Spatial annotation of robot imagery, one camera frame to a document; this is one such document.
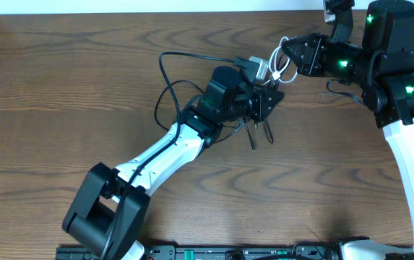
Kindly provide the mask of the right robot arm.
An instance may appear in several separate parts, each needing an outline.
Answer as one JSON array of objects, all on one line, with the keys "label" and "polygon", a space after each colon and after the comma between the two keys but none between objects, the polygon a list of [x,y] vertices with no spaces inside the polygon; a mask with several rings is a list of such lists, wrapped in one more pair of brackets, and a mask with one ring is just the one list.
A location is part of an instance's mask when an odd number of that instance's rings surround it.
[{"label": "right robot arm", "polygon": [[414,259],[414,3],[372,1],[367,9],[361,45],[350,44],[353,2],[326,1],[331,35],[313,33],[282,43],[299,74],[330,82],[356,83],[359,103],[375,117],[397,166],[410,210],[413,245],[400,248],[368,238],[340,241],[328,259]]}]

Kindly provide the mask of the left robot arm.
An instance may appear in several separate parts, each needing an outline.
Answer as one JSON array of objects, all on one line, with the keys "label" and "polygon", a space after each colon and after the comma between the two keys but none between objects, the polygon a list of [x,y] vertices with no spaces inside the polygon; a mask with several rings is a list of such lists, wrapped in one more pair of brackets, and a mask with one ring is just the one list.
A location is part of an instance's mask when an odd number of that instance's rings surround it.
[{"label": "left robot arm", "polygon": [[217,143],[226,121],[267,120],[284,93],[260,87],[241,69],[214,69],[206,90],[174,118],[166,134],[132,160],[93,166],[62,222],[64,232],[98,259],[141,259],[137,237],[151,196],[179,168]]}]

